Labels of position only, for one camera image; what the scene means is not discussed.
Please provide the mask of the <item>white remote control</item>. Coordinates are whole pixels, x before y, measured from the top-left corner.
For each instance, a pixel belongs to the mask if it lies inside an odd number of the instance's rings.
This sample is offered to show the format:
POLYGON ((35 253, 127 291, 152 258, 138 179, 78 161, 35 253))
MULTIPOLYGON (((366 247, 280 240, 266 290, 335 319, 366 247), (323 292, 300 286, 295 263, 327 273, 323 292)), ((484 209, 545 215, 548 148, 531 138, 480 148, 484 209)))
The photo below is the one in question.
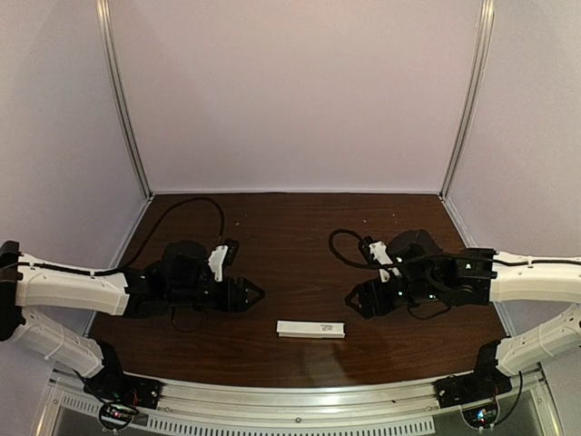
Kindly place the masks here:
POLYGON ((276 333, 285 338, 344 339, 344 322, 277 321, 276 333))

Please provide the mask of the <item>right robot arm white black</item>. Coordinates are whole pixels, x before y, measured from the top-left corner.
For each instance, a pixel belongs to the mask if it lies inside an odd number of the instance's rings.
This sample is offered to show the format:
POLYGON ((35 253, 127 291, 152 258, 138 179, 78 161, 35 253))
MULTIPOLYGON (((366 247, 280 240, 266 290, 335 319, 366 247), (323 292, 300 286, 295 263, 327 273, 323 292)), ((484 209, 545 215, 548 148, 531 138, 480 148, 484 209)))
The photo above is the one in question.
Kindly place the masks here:
POLYGON ((482 346, 474 372, 512 377, 580 343, 580 260, 535 257, 487 248, 447 253, 425 230, 398 234, 389 243, 358 239, 360 268, 379 276, 356 285, 345 303, 365 319, 399 308, 439 302, 449 312, 494 302, 566 302, 553 319, 518 336, 482 346))

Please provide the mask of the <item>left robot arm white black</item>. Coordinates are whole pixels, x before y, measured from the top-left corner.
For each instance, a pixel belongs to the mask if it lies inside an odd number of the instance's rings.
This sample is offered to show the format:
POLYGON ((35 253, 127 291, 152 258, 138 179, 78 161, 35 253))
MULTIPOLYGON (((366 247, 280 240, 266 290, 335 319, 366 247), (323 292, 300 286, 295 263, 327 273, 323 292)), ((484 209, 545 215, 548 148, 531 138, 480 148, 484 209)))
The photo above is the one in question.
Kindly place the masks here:
POLYGON ((121 373, 115 351, 82 338, 40 313, 39 307, 129 319, 162 316, 176 308, 246 312, 265 292, 243 277, 227 276, 238 249, 234 240, 212 251, 184 240, 168 244, 162 257, 143 269, 94 270, 42 261, 7 241, 1 247, 1 339, 22 342, 85 379, 121 373))

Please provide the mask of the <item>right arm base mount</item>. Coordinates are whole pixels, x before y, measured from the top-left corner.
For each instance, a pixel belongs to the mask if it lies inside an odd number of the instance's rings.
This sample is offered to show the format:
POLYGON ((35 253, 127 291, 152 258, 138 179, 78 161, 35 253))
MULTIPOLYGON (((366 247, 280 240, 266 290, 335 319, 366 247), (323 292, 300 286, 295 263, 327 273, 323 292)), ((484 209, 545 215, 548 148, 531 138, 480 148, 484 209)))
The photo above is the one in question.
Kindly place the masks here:
POLYGON ((493 429, 500 422, 500 394, 512 390, 509 377, 494 370, 451 375, 433 383, 438 406, 458 406, 466 425, 476 431, 493 429))

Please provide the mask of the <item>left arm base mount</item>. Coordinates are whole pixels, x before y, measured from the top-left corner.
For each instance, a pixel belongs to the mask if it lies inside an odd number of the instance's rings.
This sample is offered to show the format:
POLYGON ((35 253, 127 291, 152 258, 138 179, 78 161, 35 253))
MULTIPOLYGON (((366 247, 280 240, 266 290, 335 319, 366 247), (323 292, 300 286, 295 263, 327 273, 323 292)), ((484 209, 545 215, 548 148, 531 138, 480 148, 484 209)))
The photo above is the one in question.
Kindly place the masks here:
POLYGON ((79 376, 84 392, 101 403, 97 420, 106 431, 116 433, 134 422, 141 409, 155 410, 163 383, 126 373, 103 372, 93 378, 79 376))

